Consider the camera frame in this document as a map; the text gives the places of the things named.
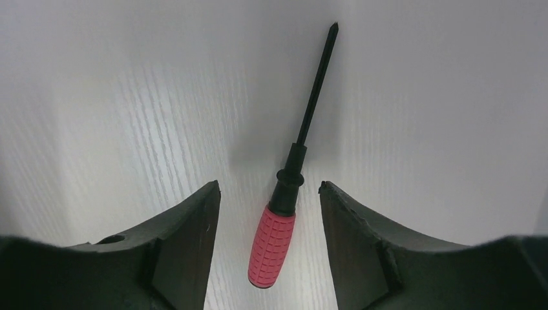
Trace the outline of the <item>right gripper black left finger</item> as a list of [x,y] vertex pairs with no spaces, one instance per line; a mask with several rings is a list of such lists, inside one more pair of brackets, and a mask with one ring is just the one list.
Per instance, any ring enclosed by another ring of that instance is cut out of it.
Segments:
[[210,181],[184,201],[91,244],[1,237],[2,309],[203,309],[220,209]]

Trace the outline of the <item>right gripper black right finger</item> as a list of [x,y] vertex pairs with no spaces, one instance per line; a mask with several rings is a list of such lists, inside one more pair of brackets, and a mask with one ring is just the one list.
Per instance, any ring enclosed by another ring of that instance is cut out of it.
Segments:
[[546,309],[547,237],[478,245],[409,229],[335,184],[319,188],[339,309]]

